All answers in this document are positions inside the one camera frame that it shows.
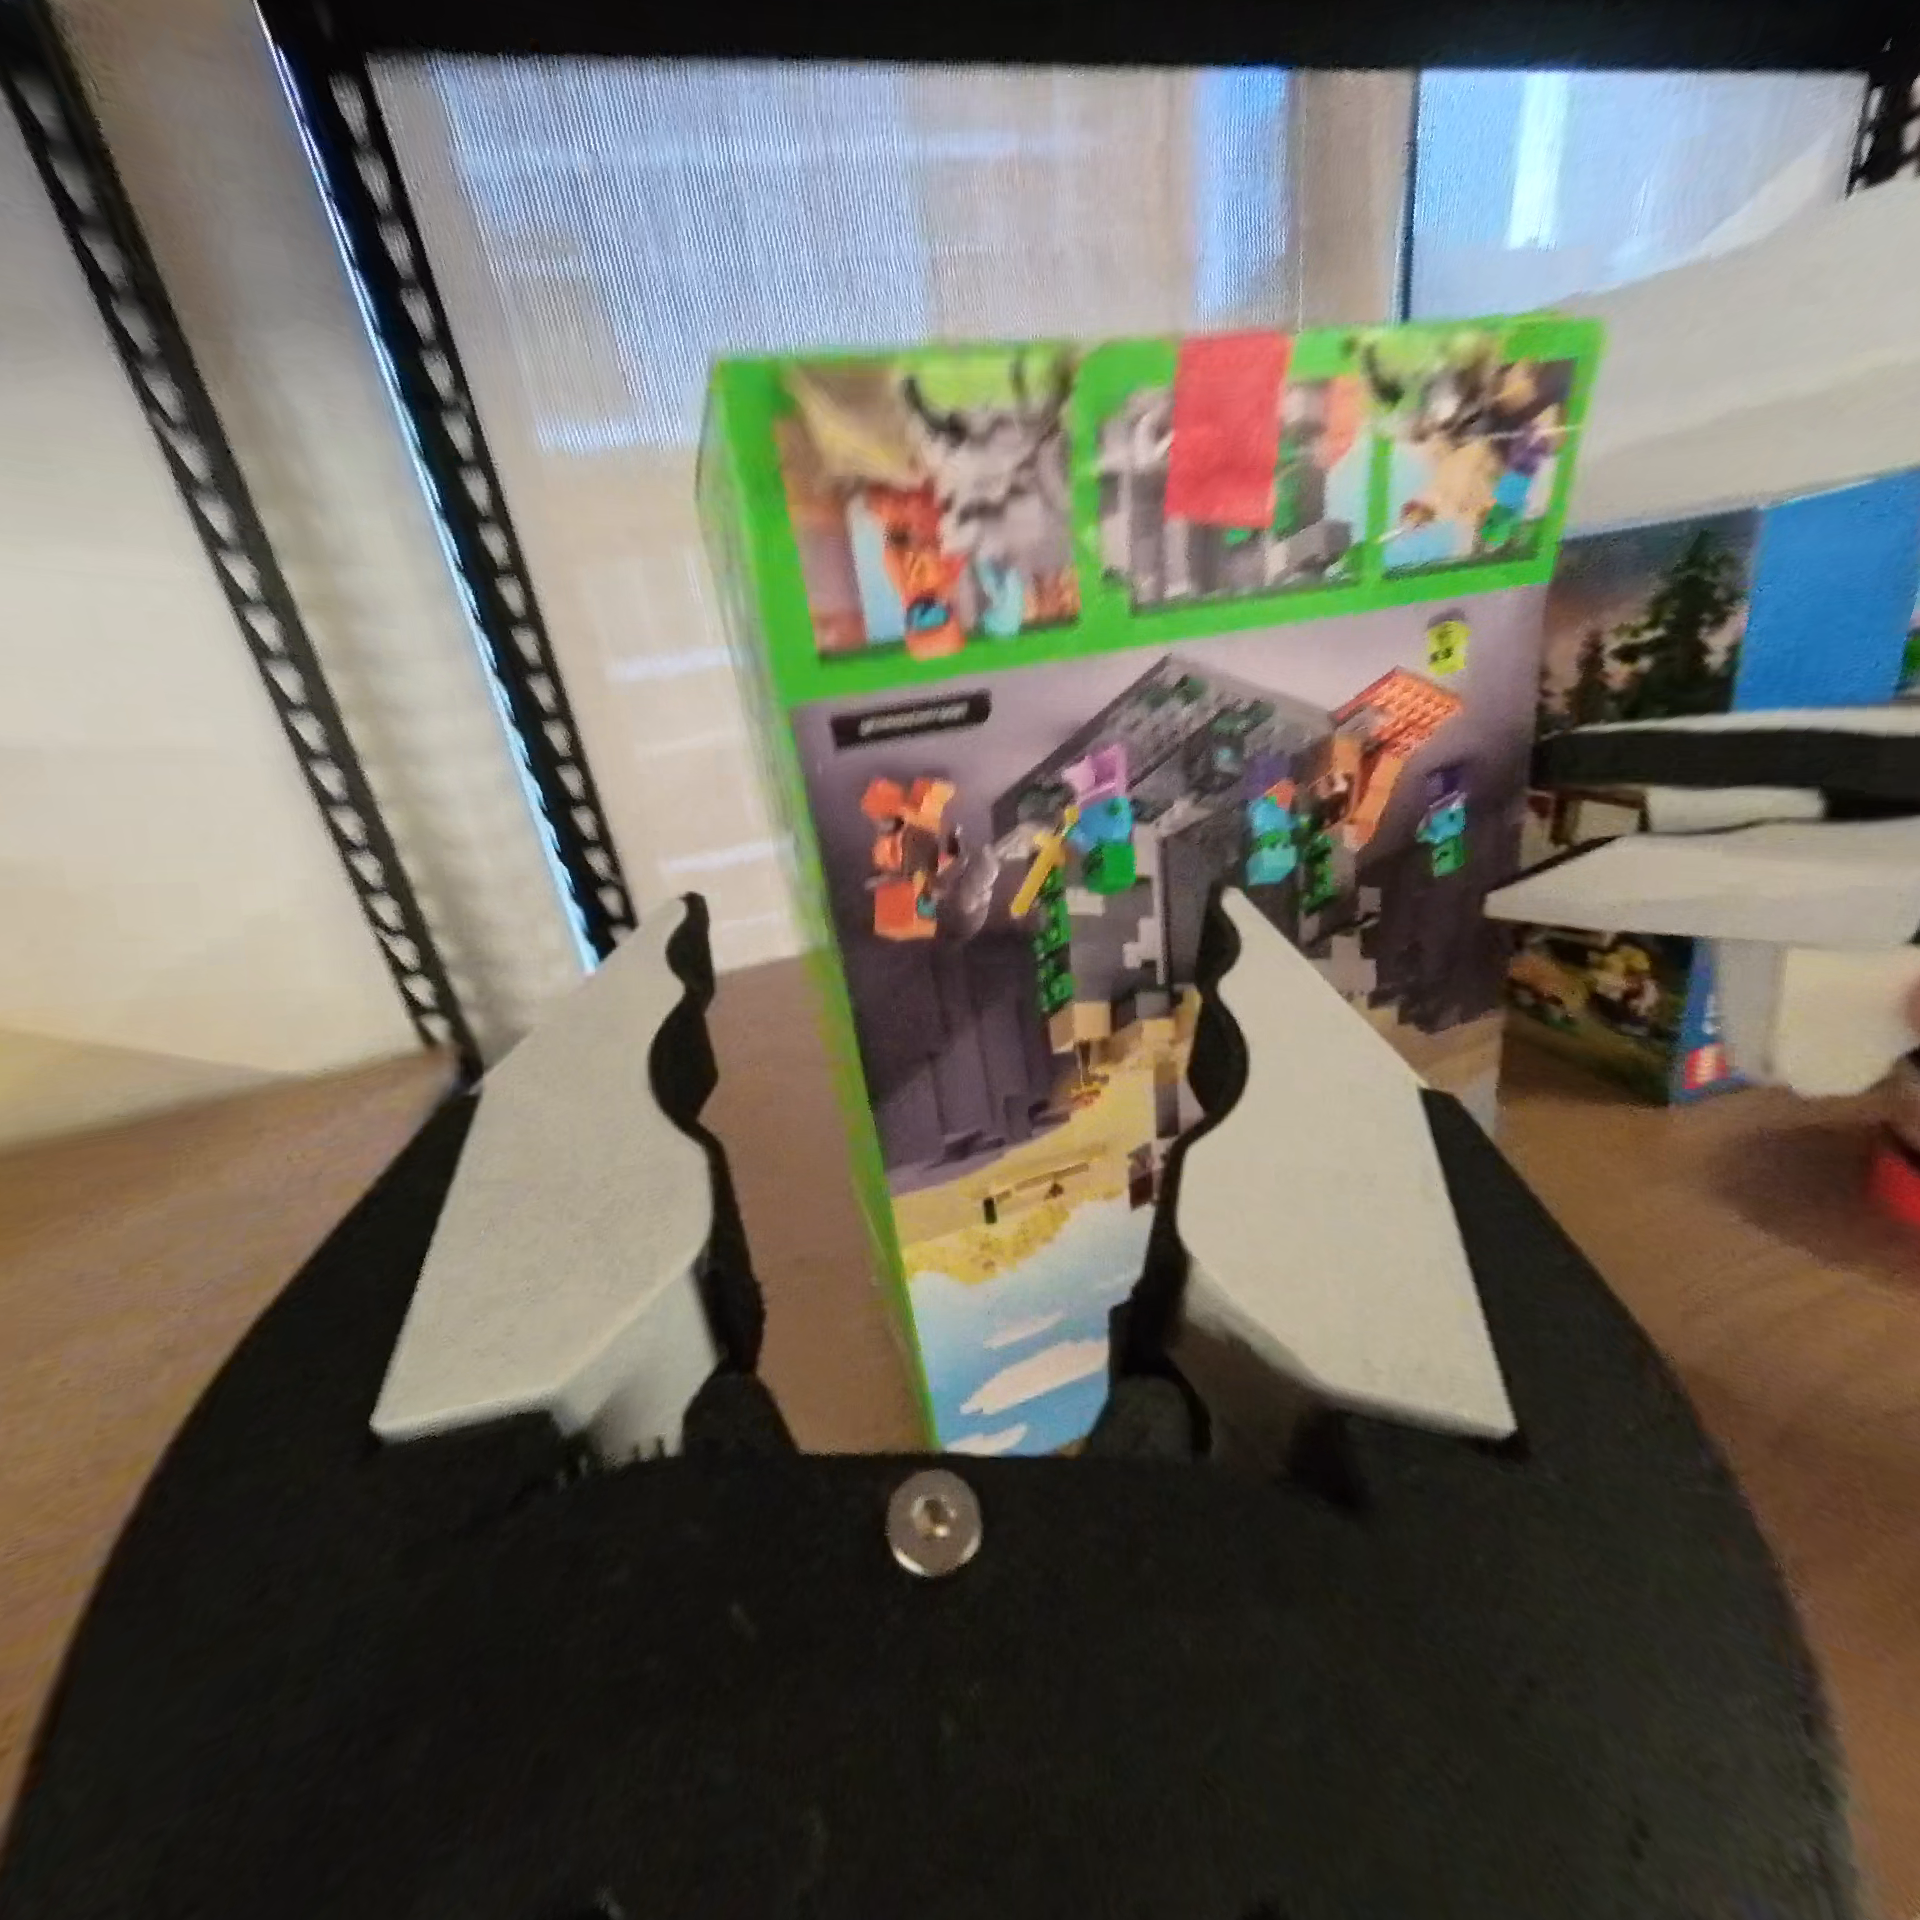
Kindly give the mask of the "green toy box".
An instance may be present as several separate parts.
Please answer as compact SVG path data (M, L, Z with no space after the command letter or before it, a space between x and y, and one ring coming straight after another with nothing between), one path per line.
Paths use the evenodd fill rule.
M1502 1059L1597 320L1292 337L1275 511L1166 512L1189 333L731 355L696 499L929 1428L1083 1440L1244 889L1448 1090Z

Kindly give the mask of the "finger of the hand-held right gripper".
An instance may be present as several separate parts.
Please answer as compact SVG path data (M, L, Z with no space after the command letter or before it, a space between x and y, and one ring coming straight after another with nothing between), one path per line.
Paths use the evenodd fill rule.
M1489 895L1493 921L1734 944L1893 949L1918 930L1918 821L1638 833Z
M1918 707L1753 708L1573 727L1536 786L1629 805L1641 831L1881 824L1918 812Z

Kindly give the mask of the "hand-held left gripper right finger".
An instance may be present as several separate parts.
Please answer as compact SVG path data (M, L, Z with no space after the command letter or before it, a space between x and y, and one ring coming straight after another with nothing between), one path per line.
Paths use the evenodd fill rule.
M1196 992L1153 1357L1211 1449L1284 1467L1333 1415L1516 1440L1426 1081L1237 887L1208 900Z

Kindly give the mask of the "red tape strip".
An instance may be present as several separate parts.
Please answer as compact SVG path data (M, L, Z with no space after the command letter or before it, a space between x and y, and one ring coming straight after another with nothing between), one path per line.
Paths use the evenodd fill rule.
M1292 337L1275 329L1189 333L1176 357L1168 517L1225 532L1268 527Z

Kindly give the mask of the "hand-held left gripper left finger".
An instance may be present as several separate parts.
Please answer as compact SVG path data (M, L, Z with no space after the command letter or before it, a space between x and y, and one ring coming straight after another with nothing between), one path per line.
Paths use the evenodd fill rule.
M653 909L483 1079L370 1411L390 1448L545 1417L601 1460L685 1448L725 1364L708 917Z

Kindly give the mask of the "wooden desk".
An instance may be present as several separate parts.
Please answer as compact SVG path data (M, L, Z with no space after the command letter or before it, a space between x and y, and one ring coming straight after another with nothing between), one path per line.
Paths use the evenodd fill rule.
M794 965L715 1004L728 1140L800 1440L922 1437ZM5 1155L5 1805L133 1499L243 1333L443 1090L385 1063ZM1858 1101L1658 1111L1510 1041L1505 1152L1673 1362L1776 1543L1860 1794L1916 1817L1916 1240Z

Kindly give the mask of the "blue toy box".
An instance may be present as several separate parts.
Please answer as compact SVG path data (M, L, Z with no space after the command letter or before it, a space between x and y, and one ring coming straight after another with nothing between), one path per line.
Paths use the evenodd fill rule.
M1889 705L1916 677L1916 471L1563 544L1538 735ZM1545 1045L1672 1107L1742 1084L1705 947L1521 927L1506 1002Z

